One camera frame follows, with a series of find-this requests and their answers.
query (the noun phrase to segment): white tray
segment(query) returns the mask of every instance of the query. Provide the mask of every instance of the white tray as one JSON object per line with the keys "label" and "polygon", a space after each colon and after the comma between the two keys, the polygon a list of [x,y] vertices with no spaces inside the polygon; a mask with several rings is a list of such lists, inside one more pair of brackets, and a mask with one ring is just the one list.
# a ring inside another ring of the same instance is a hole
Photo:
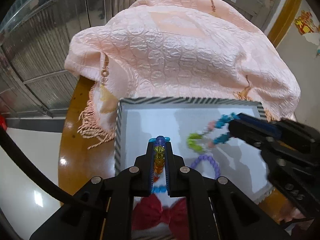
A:
{"label": "white tray", "polygon": [[[188,135],[202,131],[209,121],[232,112],[266,120],[259,102],[217,98],[121,99],[116,121],[115,174],[132,166],[137,156],[146,153],[148,140],[158,135],[170,137],[173,153],[182,156],[185,165],[189,166],[199,154],[187,147]],[[216,129],[209,137],[215,138],[226,131],[227,127]],[[232,138],[213,149],[212,157],[219,163],[221,175],[255,203],[271,193],[272,185],[266,179],[267,167],[258,149]],[[214,178],[208,162],[201,162],[196,169],[203,176]],[[159,183],[165,183],[164,178],[155,185]]]}

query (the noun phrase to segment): round wooden table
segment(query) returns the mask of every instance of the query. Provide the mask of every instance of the round wooden table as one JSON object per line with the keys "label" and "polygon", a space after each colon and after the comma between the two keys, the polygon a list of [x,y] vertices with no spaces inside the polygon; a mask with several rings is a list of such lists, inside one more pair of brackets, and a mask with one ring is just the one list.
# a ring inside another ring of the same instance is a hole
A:
{"label": "round wooden table", "polygon": [[[113,176],[114,141],[111,140],[88,150],[89,146],[99,141],[96,138],[83,139],[77,133],[81,125],[81,120],[78,120],[79,115],[86,107],[89,99],[88,93],[93,84],[93,81],[80,77],[62,132],[59,187],[72,195],[94,176],[101,176],[105,179]],[[287,199],[278,190],[275,190],[259,206],[278,222],[280,209],[286,201]]]}

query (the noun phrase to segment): white floor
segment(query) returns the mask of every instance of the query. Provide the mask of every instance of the white floor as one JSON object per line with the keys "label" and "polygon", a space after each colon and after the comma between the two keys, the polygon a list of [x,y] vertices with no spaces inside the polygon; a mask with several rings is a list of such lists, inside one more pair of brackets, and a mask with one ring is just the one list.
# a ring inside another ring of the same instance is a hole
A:
{"label": "white floor", "polygon": [[[58,184],[61,133],[14,128],[7,133],[33,164]],[[60,203],[31,181],[0,147],[0,207],[17,234],[28,240]]]}

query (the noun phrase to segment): red object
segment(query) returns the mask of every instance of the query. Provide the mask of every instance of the red object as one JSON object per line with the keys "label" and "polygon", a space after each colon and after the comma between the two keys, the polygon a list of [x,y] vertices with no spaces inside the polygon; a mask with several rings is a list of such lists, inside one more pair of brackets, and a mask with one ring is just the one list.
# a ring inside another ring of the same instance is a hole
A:
{"label": "red object", "polygon": [[171,208],[163,208],[161,202],[152,194],[144,197],[132,212],[132,230],[144,230],[159,223],[169,225],[170,231],[178,240],[189,240],[187,201],[180,199]]}
{"label": "red object", "polygon": [[0,115],[0,125],[5,131],[7,130],[7,125],[5,124],[5,119],[2,115]]}

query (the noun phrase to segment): pink blanket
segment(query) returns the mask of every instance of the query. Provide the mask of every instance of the pink blanket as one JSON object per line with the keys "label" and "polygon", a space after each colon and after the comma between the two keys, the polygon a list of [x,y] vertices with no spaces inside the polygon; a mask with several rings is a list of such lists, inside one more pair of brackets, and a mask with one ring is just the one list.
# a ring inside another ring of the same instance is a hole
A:
{"label": "pink blanket", "polygon": [[300,97],[268,38],[222,0],[138,0],[76,34],[65,68],[96,81],[79,132],[100,142],[123,97],[254,100],[275,119],[291,118]]}

